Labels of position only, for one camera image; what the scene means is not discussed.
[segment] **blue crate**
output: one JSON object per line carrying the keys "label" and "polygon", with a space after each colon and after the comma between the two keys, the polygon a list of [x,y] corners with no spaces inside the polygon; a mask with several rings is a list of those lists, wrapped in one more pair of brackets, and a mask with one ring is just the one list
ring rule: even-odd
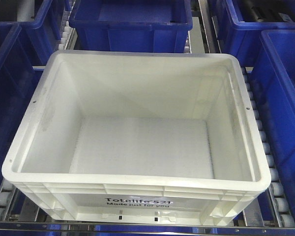
{"label": "blue crate", "polygon": [[[217,16],[217,37],[222,53],[235,56],[241,66],[253,66],[261,48],[261,31],[295,30],[295,22],[245,22],[239,1],[216,0],[212,11]],[[295,0],[285,0],[284,3],[295,15]]]}
{"label": "blue crate", "polygon": [[295,218],[295,30],[265,30],[249,81]]}
{"label": "blue crate", "polygon": [[0,182],[1,165],[38,82],[20,42],[21,26],[0,26]]}
{"label": "blue crate", "polygon": [[[49,56],[58,49],[62,16],[69,6],[70,0],[36,0],[35,19],[19,22],[24,30],[20,41],[32,65],[45,65]],[[14,22],[0,22],[0,26]]]}
{"label": "blue crate", "polygon": [[190,0],[77,0],[69,24],[84,50],[182,53]]}

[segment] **plastic crate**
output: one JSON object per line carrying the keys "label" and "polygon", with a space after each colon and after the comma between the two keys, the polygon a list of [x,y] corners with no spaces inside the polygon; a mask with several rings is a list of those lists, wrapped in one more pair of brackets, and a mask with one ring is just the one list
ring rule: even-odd
{"label": "plastic crate", "polygon": [[[24,30],[20,41],[32,65],[45,65],[50,55],[58,49],[61,39],[60,27],[67,0],[18,0],[11,18],[0,21],[0,26],[19,22]],[[8,4],[0,1],[0,11],[4,13]]]}
{"label": "plastic crate", "polygon": [[[295,17],[295,0],[285,0],[284,4]],[[241,66],[254,66],[261,48],[261,31],[295,30],[295,22],[246,22],[243,9],[240,0],[217,0],[213,10],[217,16],[217,37],[223,53],[235,56]]]}
{"label": "plastic crate", "polygon": [[77,0],[69,24],[83,50],[183,53],[190,0]]}
{"label": "plastic crate", "polygon": [[230,55],[54,54],[2,172],[54,219],[120,223],[227,225],[270,183]]}
{"label": "plastic crate", "polygon": [[1,165],[37,83],[20,32],[19,25],[0,27],[0,184]]}
{"label": "plastic crate", "polygon": [[250,81],[295,218],[295,30],[266,30]]}

